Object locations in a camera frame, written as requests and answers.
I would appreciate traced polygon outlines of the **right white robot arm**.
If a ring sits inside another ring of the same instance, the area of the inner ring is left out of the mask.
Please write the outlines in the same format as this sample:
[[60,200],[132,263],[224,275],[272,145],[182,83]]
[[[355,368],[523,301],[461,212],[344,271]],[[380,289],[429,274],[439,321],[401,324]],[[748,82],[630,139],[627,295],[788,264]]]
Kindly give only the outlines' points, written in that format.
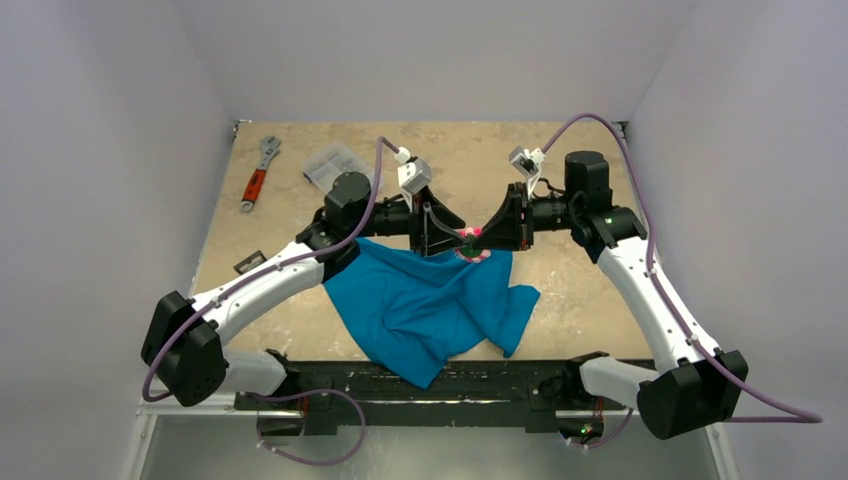
[[738,351],[726,352],[684,308],[667,302],[655,281],[659,264],[649,265],[648,234],[636,214],[613,201],[609,164],[594,151],[565,158],[565,190],[537,198],[545,155],[516,148],[510,164],[524,177],[509,185],[495,215],[472,244],[482,249],[526,251],[538,232],[567,229],[593,264],[612,282],[637,321],[653,355],[653,369],[606,353],[569,360],[556,386],[564,399],[584,407],[605,397],[638,411],[658,439],[669,439],[731,419],[741,389],[723,375],[743,380],[748,364]]

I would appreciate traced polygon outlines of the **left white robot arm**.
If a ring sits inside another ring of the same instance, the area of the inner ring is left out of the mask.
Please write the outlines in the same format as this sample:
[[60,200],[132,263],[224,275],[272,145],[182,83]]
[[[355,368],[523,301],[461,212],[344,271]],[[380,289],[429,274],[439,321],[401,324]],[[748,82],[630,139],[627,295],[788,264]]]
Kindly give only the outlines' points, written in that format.
[[413,249],[439,253],[457,245],[465,225],[428,187],[410,204],[378,201],[365,175],[340,175],[312,223],[282,251],[193,298],[173,291],[159,300],[141,349],[149,367],[144,400],[172,396],[191,407],[218,391],[233,391],[260,396],[275,409],[289,407],[298,382],[282,356],[229,351],[227,344],[277,305],[346,269],[360,253],[356,237],[406,235]]

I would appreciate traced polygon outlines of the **blue t-shirt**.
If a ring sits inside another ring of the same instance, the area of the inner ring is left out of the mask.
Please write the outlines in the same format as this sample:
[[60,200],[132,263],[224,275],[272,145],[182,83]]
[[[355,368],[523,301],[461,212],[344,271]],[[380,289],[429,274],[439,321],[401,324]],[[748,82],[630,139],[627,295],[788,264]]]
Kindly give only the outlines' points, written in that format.
[[480,263],[452,252],[421,257],[370,240],[324,288],[349,334],[375,364],[426,389],[448,360],[483,341],[512,356],[540,298],[510,283],[513,256]]

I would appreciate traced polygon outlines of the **pink flower brooch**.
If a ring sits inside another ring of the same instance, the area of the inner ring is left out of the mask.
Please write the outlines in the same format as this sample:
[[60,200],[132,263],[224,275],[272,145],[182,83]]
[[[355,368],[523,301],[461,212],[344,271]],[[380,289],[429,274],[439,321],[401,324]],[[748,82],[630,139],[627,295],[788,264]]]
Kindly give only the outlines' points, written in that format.
[[467,263],[481,263],[492,255],[489,249],[480,248],[476,244],[476,239],[482,234],[480,227],[465,227],[459,233],[466,243],[454,250],[456,258]]

